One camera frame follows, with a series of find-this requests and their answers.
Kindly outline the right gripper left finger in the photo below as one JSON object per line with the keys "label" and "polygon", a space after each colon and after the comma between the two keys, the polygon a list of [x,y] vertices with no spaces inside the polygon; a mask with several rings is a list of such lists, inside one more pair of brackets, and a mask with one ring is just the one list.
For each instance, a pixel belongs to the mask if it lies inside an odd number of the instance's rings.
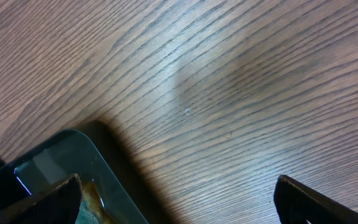
{"label": "right gripper left finger", "polygon": [[82,184],[70,174],[45,190],[0,211],[0,224],[74,223],[82,202]]}

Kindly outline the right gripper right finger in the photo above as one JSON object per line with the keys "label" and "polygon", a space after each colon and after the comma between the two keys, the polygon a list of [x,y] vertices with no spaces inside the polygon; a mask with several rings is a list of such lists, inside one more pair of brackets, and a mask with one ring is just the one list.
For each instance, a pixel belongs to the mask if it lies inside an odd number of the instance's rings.
{"label": "right gripper right finger", "polygon": [[273,201],[281,223],[358,224],[358,213],[287,175],[277,179]]}

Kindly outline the green yellow sponge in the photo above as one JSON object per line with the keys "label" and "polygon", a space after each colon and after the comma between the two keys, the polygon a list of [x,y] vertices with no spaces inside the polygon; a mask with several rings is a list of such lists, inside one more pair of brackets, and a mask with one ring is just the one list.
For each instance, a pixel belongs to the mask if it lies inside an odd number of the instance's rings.
{"label": "green yellow sponge", "polygon": [[76,218],[76,224],[113,224],[111,216],[105,211],[103,201],[93,181],[82,185],[83,198]]}

